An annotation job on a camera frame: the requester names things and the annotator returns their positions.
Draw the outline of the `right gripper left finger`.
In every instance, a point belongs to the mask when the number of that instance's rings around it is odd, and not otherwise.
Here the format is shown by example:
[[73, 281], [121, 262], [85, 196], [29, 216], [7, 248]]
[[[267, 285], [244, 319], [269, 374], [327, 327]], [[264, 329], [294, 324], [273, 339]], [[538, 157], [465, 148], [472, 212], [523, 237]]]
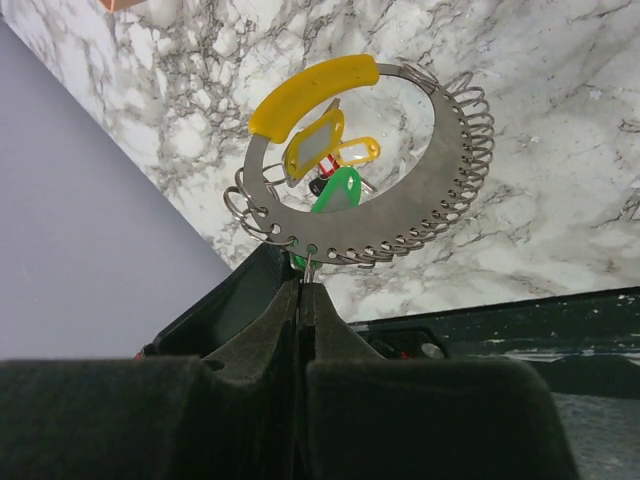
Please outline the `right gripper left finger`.
[[5, 361], [5, 479], [291, 479], [296, 282], [206, 358]]

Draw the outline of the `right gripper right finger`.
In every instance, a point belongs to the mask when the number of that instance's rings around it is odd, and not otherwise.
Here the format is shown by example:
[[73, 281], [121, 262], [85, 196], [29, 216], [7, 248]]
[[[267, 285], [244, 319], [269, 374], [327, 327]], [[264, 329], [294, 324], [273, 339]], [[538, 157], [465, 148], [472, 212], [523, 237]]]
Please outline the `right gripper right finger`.
[[575, 479], [551, 393], [506, 359], [387, 360], [304, 285], [306, 461], [315, 479]]

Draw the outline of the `green key tag with key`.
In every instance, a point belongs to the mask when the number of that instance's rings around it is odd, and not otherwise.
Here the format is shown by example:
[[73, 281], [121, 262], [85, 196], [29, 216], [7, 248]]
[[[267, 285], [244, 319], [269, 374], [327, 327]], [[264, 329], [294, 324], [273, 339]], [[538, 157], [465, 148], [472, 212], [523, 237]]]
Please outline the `green key tag with key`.
[[282, 228], [273, 238], [283, 243], [290, 266], [307, 282], [323, 264], [369, 268], [372, 262], [362, 254], [367, 240], [356, 231], [360, 197], [360, 175], [352, 167], [343, 167], [329, 179], [315, 209], [296, 210], [267, 197], [269, 215], [263, 223], [273, 221]]

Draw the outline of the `metal keyring with yellow grip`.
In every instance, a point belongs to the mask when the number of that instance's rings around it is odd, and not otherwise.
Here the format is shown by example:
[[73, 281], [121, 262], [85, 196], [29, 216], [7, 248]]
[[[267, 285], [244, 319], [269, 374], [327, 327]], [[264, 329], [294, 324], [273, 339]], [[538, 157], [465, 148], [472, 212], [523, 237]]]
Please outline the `metal keyring with yellow grip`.
[[414, 65], [349, 55], [308, 67], [266, 95], [248, 121], [249, 143], [223, 201], [252, 238], [282, 249], [267, 197], [296, 210], [317, 208], [309, 182], [285, 183], [282, 156], [294, 135], [340, 100], [340, 143], [372, 137], [380, 155], [354, 168], [361, 178], [356, 231], [372, 268], [424, 248], [458, 223], [477, 198], [495, 148], [494, 119], [475, 75], [448, 80]]

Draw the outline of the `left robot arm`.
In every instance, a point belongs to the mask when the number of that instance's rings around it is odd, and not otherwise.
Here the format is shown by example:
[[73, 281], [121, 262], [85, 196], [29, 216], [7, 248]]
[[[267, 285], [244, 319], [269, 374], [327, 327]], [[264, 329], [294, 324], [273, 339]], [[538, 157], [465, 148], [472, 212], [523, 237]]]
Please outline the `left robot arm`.
[[267, 244], [259, 246], [135, 357], [207, 356], [258, 318], [282, 284], [294, 277], [287, 253]]

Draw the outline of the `black key tag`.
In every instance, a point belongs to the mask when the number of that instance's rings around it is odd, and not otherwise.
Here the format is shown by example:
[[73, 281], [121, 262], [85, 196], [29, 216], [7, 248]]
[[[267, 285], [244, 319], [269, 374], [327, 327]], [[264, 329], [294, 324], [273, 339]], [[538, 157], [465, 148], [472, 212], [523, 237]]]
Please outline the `black key tag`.
[[308, 186], [309, 186], [310, 192], [315, 197], [319, 197], [322, 194], [322, 192], [324, 191], [324, 189], [326, 188], [327, 184], [328, 184], [328, 179], [327, 178], [317, 177], [317, 178], [311, 180], [309, 182]]

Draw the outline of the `red key tag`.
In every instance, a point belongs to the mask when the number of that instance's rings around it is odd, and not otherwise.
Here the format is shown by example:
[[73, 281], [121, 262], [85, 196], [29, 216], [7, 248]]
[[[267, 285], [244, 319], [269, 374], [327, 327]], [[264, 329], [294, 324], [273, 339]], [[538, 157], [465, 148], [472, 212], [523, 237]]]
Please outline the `red key tag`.
[[329, 179], [340, 168], [340, 165], [334, 156], [329, 154], [318, 163], [317, 168], [318, 176], [321, 179]]

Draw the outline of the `yellow key tag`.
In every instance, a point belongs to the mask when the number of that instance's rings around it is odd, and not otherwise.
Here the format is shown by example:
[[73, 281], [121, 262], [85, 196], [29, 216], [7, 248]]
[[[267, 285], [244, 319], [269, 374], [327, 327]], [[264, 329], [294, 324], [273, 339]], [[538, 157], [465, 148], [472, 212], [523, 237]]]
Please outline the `yellow key tag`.
[[334, 158], [341, 166], [369, 163], [380, 155], [381, 147], [372, 137], [360, 137], [340, 143]]

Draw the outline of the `peach desk organizer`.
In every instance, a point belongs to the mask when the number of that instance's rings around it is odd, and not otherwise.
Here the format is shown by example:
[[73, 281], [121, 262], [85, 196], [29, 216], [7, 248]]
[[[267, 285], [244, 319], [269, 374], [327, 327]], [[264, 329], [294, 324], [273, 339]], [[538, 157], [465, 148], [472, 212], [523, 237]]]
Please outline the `peach desk organizer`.
[[108, 13], [113, 14], [136, 6], [144, 1], [145, 0], [100, 0], [100, 3]]

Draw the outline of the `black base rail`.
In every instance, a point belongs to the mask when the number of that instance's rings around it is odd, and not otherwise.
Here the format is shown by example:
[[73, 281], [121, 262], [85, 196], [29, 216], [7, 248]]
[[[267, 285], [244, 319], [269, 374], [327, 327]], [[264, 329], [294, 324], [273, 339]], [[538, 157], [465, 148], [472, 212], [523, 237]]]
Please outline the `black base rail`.
[[450, 358], [530, 363], [555, 393], [639, 397], [639, 290], [628, 287], [357, 322], [387, 357], [401, 335], [430, 339]]

